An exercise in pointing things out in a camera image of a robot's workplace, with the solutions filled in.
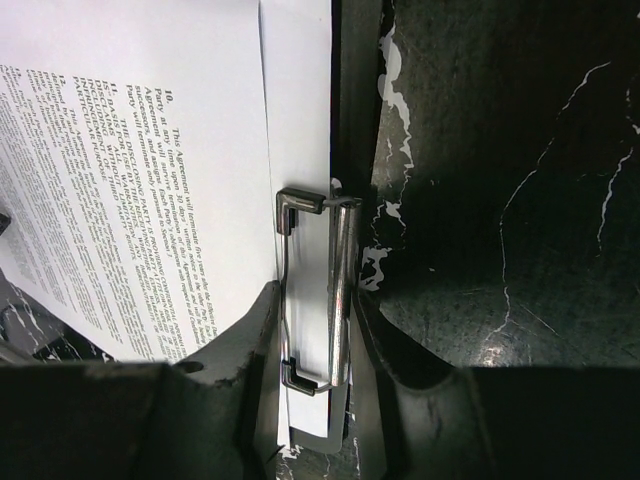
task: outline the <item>metal clip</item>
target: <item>metal clip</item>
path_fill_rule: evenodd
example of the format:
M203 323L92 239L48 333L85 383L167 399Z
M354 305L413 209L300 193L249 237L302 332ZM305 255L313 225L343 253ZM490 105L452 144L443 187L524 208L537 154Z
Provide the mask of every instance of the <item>metal clip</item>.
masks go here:
M282 239L282 271L280 274L280 322L282 325L282 383L313 396L344 385L349 373L349 309L351 289L355 283L357 229L362 201L353 197L327 200L324 195L295 188L284 188L276 194L276 230ZM320 215L332 210L329 232L329 381L322 386L298 375L296 359L291 356L291 337L287 323L287 277L289 274L289 237L296 226L298 211Z

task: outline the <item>paper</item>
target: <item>paper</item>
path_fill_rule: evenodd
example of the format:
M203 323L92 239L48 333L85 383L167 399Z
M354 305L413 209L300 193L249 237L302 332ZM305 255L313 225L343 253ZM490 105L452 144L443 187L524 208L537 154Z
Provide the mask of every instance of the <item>paper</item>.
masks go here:
M119 360L180 360L276 276L257 0L0 5L3 272Z
M328 195L331 2L262 0L261 29L273 189ZM329 215L299 218L287 286L292 354L302 370L326 379ZM279 443L288 442L288 424L327 436L327 393L309 397L282 388L280 401Z

